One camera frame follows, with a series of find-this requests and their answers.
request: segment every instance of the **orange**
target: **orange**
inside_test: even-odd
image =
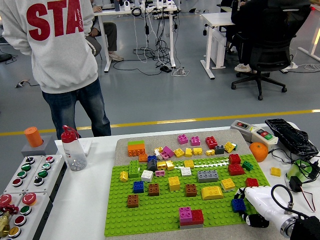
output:
[[[261,142],[253,142],[249,148],[258,163],[261,163],[268,156],[268,148]]]

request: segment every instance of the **shoe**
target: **shoe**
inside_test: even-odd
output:
[[[249,64],[244,65],[243,63],[238,64],[238,66],[236,66],[234,68],[234,70],[236,72],[240,72],[240,73],[250,73],[252,71],[251,67],[249,66]]]

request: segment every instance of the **gray floor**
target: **gray floor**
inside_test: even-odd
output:
[[[281,88],[271,84],[262,84],[263,101],[258,101],[258,89],[255,82],[239,85],[236,90],[231,90],[231,82],[237,78],[234,67],[238,64],[237,55],[227,55],[225,69],[214,71],[215,80],[210,80],[203,69],[200,60],[204,59],[207,38],[203,36],[204,24],[201,16],[203,10],[217,13],[220,9],[216,6],[219,1],[183,1],[182,12],[192,8],[201,10],[197,13],[181,13],[178,38],[175,44],[177,66],[190,70],[188,76],[174,77],[162,72],[159,75],[147,76],[137,70],[124,71],[110,68],[109,73],[104,73],[106,58],[102,60],[97,56],[99,78],[102,87],[106,112],[111,124],[151,122],[163,120],[182,120],[192,118],[231,116],[225,120],[195,121],[185,123],[169,123],[157,125],[143,125],[132,127],[115,127],[112,134],[135,134],[170,130],[185,130],[195,128],[208,128],[229,126],[236,115],[266,114],[265,116],[243,116],[241,120],[247,123],[263,123],[267,118],[284,118],[294,122],[300,129],[308,132],[310,140],[320,147],[319,113],[284,114],[271,116],[272,113],[317,110],[320,109],[319,76],[320,73],[271,73],[271,78],[286,84],[288,91],[281,93]],[[297,50],[298,47],[309,49],[315,29],[320,17],[320,12],[314,10],[292,41],[291,53],[294,62],[301,64],[319,64],[311,57]],[[135,25],[138,47],[144,47],[146,39],[144,21],[132,16],[109,17],[105,21],[113,21],[118,28],[117,53],[125,60],[137,60],[133,54],[136,48]],[[151,20],[156,31],[158,22]],[[169,44],[166,35],[163,39]],[[155,49],[155,37],[149,37],[150,47]],[[22,79],[30,79],[31,84],[36,84],[31,68],[31,58],[24,56],[11,46],[0,46],[4,52],[18,55],[17,61],[11,64],[0,63],[0,193],[9,183],[12,175],[21,163],[23,156],[21,149],[26,143],[24,135],[15,135],[14,132],[24,131],[26,128],[36,126],[39,130],[52,130],[54,125],[51,120],[49,107],[42,98],[38,86],[15,88]],[[316,49],[320,56],[320,47]],[[116,65],[120,69],[139,68],[142,72],[152,75],[159,73],[155,68],[155,61],[149,59],[147,63],[140,61],[123,61]],[[305,71],[303,66],[296,71]],[[90,120],[82,107],[76,106],[76,124],[78,127],[90,126]],[[79,131],[82,137],[92,137],[90,130]],[[53,135],[48,132],[42,135]]]

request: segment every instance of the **green lego baseplate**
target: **green lego baseplate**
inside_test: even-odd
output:
[[[141,174],[147,169],[146,163],[139,164],[139,177],[129,178],[127,182],[120,181],[120,172],[129,171],[129,164],[114,166],[109,191],[108,208],[105,221],[104,235],[106,237],[123,236],[132,234],[154,233],[174,231],[180,229],[179,211],[181,207],[191,207],[192,210],[201,209],[203,213],[203,227],[214,227],[222,225],[233,225],[245,223],[238,213],[234,213],[231,200],[239,188],[246,187],[247,178],[256,178],[259,186],[269,186],[269,183],[260,169],[252,154],[240,155],[241,164],[248,161],[253,169],[244,169],[245,174],[231,176],[228,172],[228,157],[215,157],[205,159],[193,159],[194,168],[191,169],[192,176],[182,177],[181,167],[184,161],[174,161],[174,170],[165,170],[165,176],[152,178],[151,184],[158,183],[160,188],[159,196],[148,195],[148,185],[144,182],[144,193],[137,193],[139,207],[128,208],[128,195],[133,193],[135,181],[141,181]],[[217,182],[199,183],[197,171],[216,170],[219,175]],[[179,177],[180,190],[170,191],[169,177]],[[214,200],[203,200],[201,189],[210,186],[221,187],[221,180],[231,178],[235,184],[235,190],[223,192],[224,198]],[[196,184],[197,195],[186,197],[185,185]],[[254,207],[245,199],[246,213],[257,213]]]

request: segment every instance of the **gray sweatshirt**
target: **gray sweatshirt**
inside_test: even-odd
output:
[[[0,16],[3,37],[31,56],[43,92],[74,91],[98,78],[85,39],[94,18],[90,0],[0,0]]]

